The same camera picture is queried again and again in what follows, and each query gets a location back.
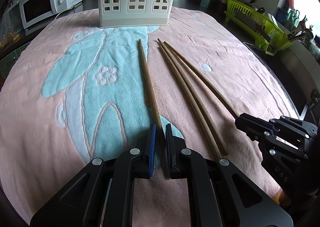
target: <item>white utensil holder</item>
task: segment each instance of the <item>white utensil holder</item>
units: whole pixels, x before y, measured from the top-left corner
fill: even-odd
[[[168,25],[173,0],[98,0],[100,28]]]

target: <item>green dish rack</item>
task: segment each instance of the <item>green dish rack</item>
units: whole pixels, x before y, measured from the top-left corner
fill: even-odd
[[[236,10],[247,15],[259,26],[264,28],[266,34],[271,38],[270,42],[268,42],[261,34],[252,30],[246,24],[235,18]],[[230,19],[233,20],[255,39],[255,45],[259,48],[264,49],[266,54],[273,56],[278,50],[284,50],[293,45],[288,41],[286,33],[283,32],[270,19],[237,0],[228,0],[228,8],[227,11],[224,11],[224,13],[226,14],[226,23],[228,23]]]

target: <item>pink brush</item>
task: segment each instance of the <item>pink brush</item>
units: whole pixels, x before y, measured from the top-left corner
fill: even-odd
[[[289,7],[294,10],[294,0],[289,0]]]

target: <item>blue gripper pad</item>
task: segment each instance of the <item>blue gripper pad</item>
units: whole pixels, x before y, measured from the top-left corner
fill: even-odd
[[[149,132],[149,143],[150,143],[150,150],[149,150],[149,177],[153,176],[154,171],[154,164],[155,164],[155,143],[156,143],[156,125],[152,124],[150,126]]]

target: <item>power cord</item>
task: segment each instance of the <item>power cord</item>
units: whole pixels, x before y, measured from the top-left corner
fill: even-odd
[[[68,8],[68,9],[65,9],[65,10],[63,10],[62,12],[60,12],[59,14],[57,14],[56,15],[56,17],[54,18],[54,20],[56,20],[57,18],[58,18],[58,16],[60,15],[60,14],[62,14],[63,12],[66,12],[66,11],[68,11],[68,10],[71,10],[71,9],[73,9],[74,7],[77,7],[78,5],[80,5],[82,2],[80,1],[79,3],[77,3],[77,4],[75,4],[75,5],[72,5],[72,7],[70,7],[70,8]]]

